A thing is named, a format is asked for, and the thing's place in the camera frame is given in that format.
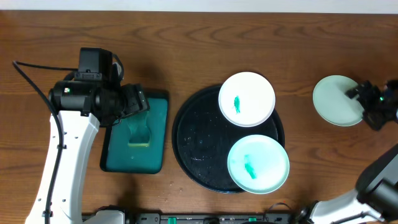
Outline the green wet sponge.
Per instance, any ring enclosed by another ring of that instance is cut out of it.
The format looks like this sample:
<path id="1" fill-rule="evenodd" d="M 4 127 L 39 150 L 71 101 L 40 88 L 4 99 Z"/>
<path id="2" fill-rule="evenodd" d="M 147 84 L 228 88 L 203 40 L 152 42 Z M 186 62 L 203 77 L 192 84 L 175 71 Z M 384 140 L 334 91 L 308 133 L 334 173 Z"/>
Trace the green wet sponge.
<path id="1" fill-rule="evenodd" d="M 147 119 L 149 112 L 144 111 L 127 118 L 127 125 L 130 130 L 128 146 L 149 147 L 151 133 Z"/>

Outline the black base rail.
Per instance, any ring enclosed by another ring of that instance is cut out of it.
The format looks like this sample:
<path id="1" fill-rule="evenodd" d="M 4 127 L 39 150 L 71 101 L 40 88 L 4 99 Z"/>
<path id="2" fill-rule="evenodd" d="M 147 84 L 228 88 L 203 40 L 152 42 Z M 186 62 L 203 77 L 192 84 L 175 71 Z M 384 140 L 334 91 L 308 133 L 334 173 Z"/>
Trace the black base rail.
<path id="1" fill-rule="evenodd" d="M 126 224 L 289 224 L 292 223 L 289 213 L 257 213 L 244 215 L 222 214 L 159 214 L 140 213 L 127 215 L 122 223 Z"/>

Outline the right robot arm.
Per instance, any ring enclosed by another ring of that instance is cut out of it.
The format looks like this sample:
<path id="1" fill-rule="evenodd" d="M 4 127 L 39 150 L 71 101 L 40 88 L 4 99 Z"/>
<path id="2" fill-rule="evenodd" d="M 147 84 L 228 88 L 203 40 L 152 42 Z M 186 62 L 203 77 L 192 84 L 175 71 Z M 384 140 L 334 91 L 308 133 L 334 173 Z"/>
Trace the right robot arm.
<path id="1" fill-rule="evenodd" d="M 363 120 L 374 131 L 387 122 L 397 122 L 397 80 L 383 91 L 369 81 L 345 91 L 363 107 Z M 387 223 L 397 220 L 397 146 L 367 166 L 355 188 L 327 201 L 303 208 L 292 223 Z"/>

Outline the mint plate front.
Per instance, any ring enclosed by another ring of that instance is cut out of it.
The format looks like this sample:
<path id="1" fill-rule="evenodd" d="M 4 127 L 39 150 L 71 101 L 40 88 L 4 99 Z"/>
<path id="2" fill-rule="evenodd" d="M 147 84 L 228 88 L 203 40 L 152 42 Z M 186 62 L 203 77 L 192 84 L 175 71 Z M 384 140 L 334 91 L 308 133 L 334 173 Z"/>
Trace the mint plate front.
<path id="1" fill-rule="evenodd" d="M 234 183 L 244 191 L 269 194 L 287 180 L 290 161 L 280 143 L 268 136 L 254 134 L 233 144 L 227 168 Z"/>

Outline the round black tray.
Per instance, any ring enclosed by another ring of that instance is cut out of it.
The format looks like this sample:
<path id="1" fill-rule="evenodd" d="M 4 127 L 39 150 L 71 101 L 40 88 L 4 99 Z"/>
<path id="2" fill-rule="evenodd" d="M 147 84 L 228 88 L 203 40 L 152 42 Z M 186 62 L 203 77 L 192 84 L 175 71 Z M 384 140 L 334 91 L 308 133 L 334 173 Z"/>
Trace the round black tray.
<path id="1" fill-rule="evenodd" d="M 260 134 L 285 146 L 282 121 L 276 111 L 262 124 L 244 128 L 230 123 L 218 104 L 220 85 L 193 94 L 179 109 L 172 128 L 172 147 L 177 162 L 189 178 L 202 187 L 224 194 L 244 190 L 231 178 L 227 159 L 241 138 Z"/>

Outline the white plate with green stain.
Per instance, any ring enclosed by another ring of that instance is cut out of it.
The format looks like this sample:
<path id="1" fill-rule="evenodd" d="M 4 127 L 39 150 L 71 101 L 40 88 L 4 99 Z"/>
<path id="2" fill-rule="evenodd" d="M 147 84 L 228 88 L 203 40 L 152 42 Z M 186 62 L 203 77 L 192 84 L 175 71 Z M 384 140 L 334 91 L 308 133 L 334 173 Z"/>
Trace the white plate with green stain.
<path id="1" fill-rule="evenodd" d="M 271 83 L 254 72 L 239 72 L 221 86 L 218 104 L 223 116 L 232 124 L 250 128 L 270 118 L 275 108 Z"/>

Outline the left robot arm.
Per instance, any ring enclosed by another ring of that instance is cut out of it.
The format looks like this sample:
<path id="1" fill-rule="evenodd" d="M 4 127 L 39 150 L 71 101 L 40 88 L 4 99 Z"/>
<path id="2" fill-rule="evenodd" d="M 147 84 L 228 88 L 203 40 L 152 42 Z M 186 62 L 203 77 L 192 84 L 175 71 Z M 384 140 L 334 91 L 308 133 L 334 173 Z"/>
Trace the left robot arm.
<path id="1" fill-rule="evenodd" d="M 149 110 L 140 84 L 125 84 L 119 57 L 82 48 L 78 68 L 39 95 L 51 112 L 50 142 L 39 191 L 26 223 L 83 223 L 82 194 L 99 128 Z"/>

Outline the black rectangular sponge tray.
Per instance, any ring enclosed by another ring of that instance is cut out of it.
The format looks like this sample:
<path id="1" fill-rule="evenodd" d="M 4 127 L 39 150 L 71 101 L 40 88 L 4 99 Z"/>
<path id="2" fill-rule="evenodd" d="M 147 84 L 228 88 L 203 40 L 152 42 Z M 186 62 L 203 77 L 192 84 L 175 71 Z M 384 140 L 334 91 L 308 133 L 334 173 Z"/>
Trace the black rectangular sponge tray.
<path id="1" fill-rule="evenodd" d="M 147 119 L 151 139 L 149 147 L 128 146 L 130 130 L 127 118 L 106 128 L 100 168 L 105 172 L 156 174 L 162 168 L 165 133 L 169 112 L 169 93 L 149 89 L 146 92 L 150 109 Z"/>

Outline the mint plate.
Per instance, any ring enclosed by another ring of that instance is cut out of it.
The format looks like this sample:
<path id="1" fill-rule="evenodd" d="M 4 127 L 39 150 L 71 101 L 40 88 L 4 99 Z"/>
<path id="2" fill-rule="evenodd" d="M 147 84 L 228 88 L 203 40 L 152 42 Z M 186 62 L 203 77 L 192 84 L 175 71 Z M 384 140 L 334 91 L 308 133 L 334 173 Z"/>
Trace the mint plate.
<path id="1" fill-rule="evenodd" d="M 234 183 L 244 191 L 269 194 L 287 180 L 290 161 L 280 143 L 268 136 L 254 134 L 233 144 L 227 168 Z"/>
<path id="2" fill-rule="evenodd" d="M 313 90 L 313 104 L 317 113 L 327 122 L 337 126 L 354 126 L 363 120 L 363 107 L 345 93 L 358 83 L 342 75 L 321 79 Z"/>

